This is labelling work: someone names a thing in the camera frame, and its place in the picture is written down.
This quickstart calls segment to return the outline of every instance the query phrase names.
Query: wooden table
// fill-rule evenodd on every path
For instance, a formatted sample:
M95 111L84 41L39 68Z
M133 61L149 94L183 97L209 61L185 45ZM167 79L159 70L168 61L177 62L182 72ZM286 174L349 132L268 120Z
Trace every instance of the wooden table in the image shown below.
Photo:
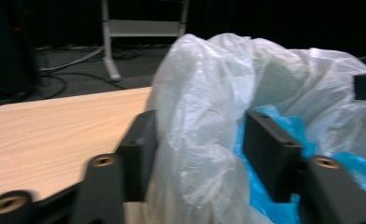
M44 199L81 179L91 157L110 153L150 88L0 106L0 194Z

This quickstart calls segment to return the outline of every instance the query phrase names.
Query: table top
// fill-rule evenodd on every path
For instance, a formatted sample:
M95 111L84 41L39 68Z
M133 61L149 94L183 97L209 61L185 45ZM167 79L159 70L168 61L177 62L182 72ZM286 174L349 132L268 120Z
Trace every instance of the table top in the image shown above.
M0 106L0 194L44 199L77 183L85 163L113 152L151 88Z

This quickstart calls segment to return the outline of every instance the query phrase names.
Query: brass insert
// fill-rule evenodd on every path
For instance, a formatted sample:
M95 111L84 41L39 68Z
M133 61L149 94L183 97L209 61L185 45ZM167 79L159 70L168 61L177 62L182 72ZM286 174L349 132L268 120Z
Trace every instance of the brass insert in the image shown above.
M323 166L326 168L330 168L330 169L340 169L340 165L335 162L332 161L331 159L327 159L327 158L316 158L315 162L319 165L319 166Z
M12 212L26 203L23 196L10 196L0 200L0 215Z
M108 166L110 164L112 164L114 162L114 159L112 157L100 157L100 158L96 158L96 160L94 160L92 162L92 165L95 167L100 167L100 166Z

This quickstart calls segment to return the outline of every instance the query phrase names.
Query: floor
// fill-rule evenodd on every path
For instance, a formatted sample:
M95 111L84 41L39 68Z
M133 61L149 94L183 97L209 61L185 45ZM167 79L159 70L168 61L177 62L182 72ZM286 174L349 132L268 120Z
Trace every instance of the floor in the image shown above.
M42 72L42 83L24 102L77 96L106 91L120 91L151 86L151 81L170 46L147 46L114 49L113 58L120 70L121 81L112 82L102 62L103 52L93 58L56 72ZM38 49L39 67L56 67L94 52L88 49ZM0 100L0 105L11 103Z

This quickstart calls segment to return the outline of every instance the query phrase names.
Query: white plastic bag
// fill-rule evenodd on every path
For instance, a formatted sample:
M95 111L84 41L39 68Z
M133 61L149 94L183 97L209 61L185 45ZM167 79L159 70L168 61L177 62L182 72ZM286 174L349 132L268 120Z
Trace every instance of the white plastic bag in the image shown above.
M322 148L343 133L330 128L347 124L339 121L345 111L366 110L353 101L351 76L362 73L364 64L338 51L284 49L232 34L178 39L148 100L148 109L158 111L160 140L148 191L150 223L268 223L248 206L246 170L232 153L236 121L250 107L276 105L301 117L309 139L327 153ZM329 143L331 132L338 134Z

